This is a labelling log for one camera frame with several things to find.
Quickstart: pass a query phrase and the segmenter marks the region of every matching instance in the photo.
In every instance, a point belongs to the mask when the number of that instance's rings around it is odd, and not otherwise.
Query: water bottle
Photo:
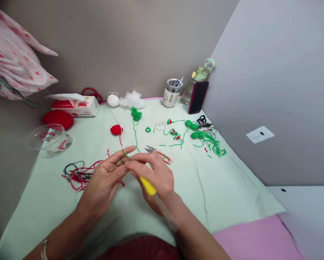
[[[206,81],[209,74],[212,72],[215,67],[215,62],[212,59],[206,59],[204,66],[198,66],[192,73],[190,80],[188,81],[185,91],[182,94],[181,102],[185,105],[189,105],[191,103],[193,86],[196,82]]]

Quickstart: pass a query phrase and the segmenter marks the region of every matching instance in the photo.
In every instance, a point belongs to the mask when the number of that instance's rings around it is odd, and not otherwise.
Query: bracelet
[[[44,246],[43,249],[42,249],[42,260],[49,260],[49,259],[47,258],[47,256],[46,256],[46,243],[47,243],[47,241],[48,241],[48,238],[49,238],[49,237],[47,237],[47,238],[45,239],[45,241],[42,243],[42,246]]]

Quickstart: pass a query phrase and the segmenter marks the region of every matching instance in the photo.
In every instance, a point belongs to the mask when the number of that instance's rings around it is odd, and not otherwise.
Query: thread snips
[[[167,155],[161,153],[160,151],[156,150],[155,148],[153,148],[153,147],[151,147],[151,146],[147,146],[147,147],[148,147],[148,149],[145,148],[146,151],[148,151],[148,152],[156,152],[156,153],[158,153],[158,154],[162,157],[162,159],[163,159],[163,161],[164,161],[165,163],[167,163],[167,164],[171,164],[171,163],[173,162],[173,161],[171,160],[171,158],[169,158]]]

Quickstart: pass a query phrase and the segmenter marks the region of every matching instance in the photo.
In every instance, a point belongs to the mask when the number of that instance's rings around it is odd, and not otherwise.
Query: pink fabric
[[[25,97],[58,82],[40,65],[28,44],[41,53],[57,56],[0,10],[0,76]],[[22,99],[13,89],[0,85],[1,96]]]
[[[277,215],[213,235],[232,260],[307,260]]]

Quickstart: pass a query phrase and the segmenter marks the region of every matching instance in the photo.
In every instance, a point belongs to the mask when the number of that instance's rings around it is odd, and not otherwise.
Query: wall outlet
[[[259,143],[275,136],[265,126],[261,126],[260,128],[257,128],[246,135],[253,143]]]

